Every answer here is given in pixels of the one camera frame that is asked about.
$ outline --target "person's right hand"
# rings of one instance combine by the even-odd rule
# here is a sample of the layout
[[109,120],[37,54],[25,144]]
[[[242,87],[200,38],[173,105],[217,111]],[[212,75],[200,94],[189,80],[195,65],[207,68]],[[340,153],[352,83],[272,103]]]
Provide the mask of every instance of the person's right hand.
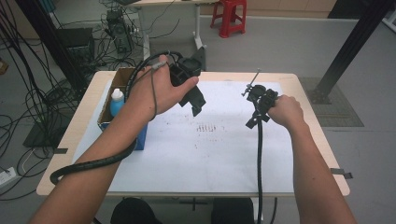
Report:
[[304,113],[300,103],[294,97],[281,95],[276,100],[275,106],[268,111],[269,117],[276,123],[290,129],[304,124]]

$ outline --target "table leg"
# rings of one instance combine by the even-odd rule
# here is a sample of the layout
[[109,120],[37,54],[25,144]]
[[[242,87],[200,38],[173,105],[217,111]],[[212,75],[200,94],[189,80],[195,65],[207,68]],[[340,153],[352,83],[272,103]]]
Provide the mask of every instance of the table leg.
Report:
[[[203,44],[202,44],[202,40],[200,37],[200,16],[201,16],[201,7],[199,4],[195,4],[195,32],[192,32],[193,36],[194,36],[194,40],[195,40],[195,46],[197,47],[197,49],[200,49]],[[204,56],[204,62],[203,62],[203,70],[207,71],[207,67],[206,67],[206,46],[203,47],[203,56]]]
[[149,35],[146,34],[146,27],[144,26],[144,15],[142,11],[142,7],[137,7],[137,15],[139,16],[140,30],[142,32],[142,45],[143,45],[143,60],[146,60],[149,55]]
[[201,7],[199,4],[195,5],[195,32],[193,32],[195,45],[199,49],[202,46],[202,40],[200,37],[200,15],[201,15]]

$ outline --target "chair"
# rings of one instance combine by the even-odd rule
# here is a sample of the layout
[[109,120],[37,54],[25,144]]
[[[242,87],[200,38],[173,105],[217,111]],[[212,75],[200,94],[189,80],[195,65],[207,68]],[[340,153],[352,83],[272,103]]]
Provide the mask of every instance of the chair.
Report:
[[[218,14],[218,6],[223,6],[222,14]],[[242,6],[242,17],[236,15],[236,7]],[[219,36],[227,38],[230,33],[241,31],[242,34],[245,33],[245,23],[247,15],[247,0],[219,0],[215,3],[213,8],[212,22],[210,23],[210,28],[213,28],[213,24],[216,19],[222,18],[221,27],[219,31]]]

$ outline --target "white table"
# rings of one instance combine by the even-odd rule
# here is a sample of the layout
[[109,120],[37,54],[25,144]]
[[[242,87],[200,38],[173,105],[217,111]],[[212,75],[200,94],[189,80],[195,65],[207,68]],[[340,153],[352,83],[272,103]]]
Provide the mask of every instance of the white table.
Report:
[[203,46],[202,40],[200,37],[200,14],[201,14],[201,9],[200,5],[201,4],[210,4],[210,3],[215,3],[218,0],[189,0],[189,1],[182,1],[182,0],[141,0],[136,3],[133,3],[131,5],[128,5],[127,7],[134,7],[137,9],[137,13],[139,16],[139,21],[140,21],[140,27],[141,27],[141,32],[143,35],[143,58],[147,59],[149,57],[150,52],[149,52],[149,36],[146,34],[145,29],[144,29],[144,13],[142,10],[142,7],[153,7],[153,6],[166,6],[166,5],[191,5],[195,4],[195,31],[192,33],[194,40],[195,40],[195,45],[199,49],[200,47]]
[[[38,194],[48,195],[53,189],[50,174],[71,164],[100,133],[95,110],[100,110],[106,85],[114,75],[115,72],[103,71],[93,77],[59,145],[68,148],[67,153],[53,156],[37,187]],[[199,88],[207,103],[201,114],[193,119],[189,105],[176,105],[158,116],[148,125],[145,150],[133,152],[121,163],[107,195],[257,197],[257,127],[245,127],[253,106],[240,95],[254,75],[203,72]],[[293,74],[260,74],[257,82],[267,83],[267,87],[292,95],[301,103],[304,119],[323,158],[330,168],[339,168],[298,78]],[[216,97],[226,92],[233,95],[229,99],[234,102]],[[177,131],[176,127],[186,127],[178,122],[187,123],[187,128]],[[292,196],[290,138],[286,129],[271,121],[263,126],[263,195]],[[342,193],[348,195],[344,177],[334,178]]]

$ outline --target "white bottle cap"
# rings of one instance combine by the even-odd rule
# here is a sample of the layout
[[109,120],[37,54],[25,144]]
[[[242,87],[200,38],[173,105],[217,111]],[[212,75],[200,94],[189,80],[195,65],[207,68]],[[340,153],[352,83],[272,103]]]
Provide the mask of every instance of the white bottle cap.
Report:
[[114,89],[113,93],[111,93],[111,98],[114,101],[120,101],[123,100],[123,93],[120,91],[120,89],[116,88]]

